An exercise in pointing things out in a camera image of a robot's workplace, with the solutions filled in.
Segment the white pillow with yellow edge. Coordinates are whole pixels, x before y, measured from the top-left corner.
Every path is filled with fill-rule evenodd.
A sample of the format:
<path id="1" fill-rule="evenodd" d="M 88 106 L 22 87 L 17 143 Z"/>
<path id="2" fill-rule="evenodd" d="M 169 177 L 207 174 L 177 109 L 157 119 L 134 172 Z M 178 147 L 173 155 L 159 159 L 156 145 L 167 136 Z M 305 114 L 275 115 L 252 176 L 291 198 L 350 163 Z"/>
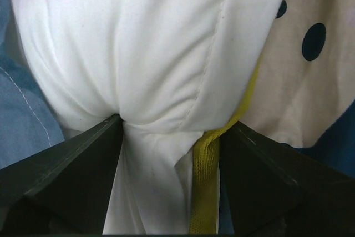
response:
<path id="1" fill-rule="evenodd" d="M 11 0 L 22 61 L 67 133 L 123 120 L 104 233 L 216 232 L 216 139 L 249 105 L 281 1 Z"/>

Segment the blue letter print pillowcase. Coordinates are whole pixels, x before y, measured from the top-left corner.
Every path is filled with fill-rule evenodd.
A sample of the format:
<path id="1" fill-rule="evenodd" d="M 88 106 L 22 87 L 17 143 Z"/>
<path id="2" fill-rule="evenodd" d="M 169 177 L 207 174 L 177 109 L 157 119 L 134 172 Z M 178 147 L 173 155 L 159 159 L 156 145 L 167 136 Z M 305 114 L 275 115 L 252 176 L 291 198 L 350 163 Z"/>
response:
<path id="1" fill-rule="evenodd" d="M 250 102 L 232 126 L 236 123 L 354 179 L 354 0 L 281 1 L 260 55 Z M 215 233 L 96 235 L 354 235 L 286 234 L 282 221 L 257 234 L 235 234 L 220 159 L 220 138 L 232 126 L 218 135 L 215 145 Z M 1 170 L 85 131 L 71 136 L 61 126 L 22 61 L 11 0 L 1 0 Z"/>

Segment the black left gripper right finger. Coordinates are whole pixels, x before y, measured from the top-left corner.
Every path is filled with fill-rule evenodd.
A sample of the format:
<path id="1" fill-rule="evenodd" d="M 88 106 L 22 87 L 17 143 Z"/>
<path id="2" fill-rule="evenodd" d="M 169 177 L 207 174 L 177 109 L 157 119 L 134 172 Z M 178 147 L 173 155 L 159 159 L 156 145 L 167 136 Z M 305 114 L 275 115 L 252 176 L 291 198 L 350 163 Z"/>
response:
<path id="1" fill-rule="evenodd" d="M 236 123 L 220 138 L 235 234 L 353 234 L 354 179 Z"/>

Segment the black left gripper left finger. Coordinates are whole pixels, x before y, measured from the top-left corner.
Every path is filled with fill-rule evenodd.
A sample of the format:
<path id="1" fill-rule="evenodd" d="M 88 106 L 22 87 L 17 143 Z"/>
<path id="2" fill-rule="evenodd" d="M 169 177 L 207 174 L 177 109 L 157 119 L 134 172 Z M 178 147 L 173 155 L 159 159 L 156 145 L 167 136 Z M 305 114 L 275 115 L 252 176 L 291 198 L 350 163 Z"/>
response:
<path id="1" fill-rule="evenodd" d="M 1 170 L 2 234 L 101 234 L 118 164 L 118 115 Z"/>

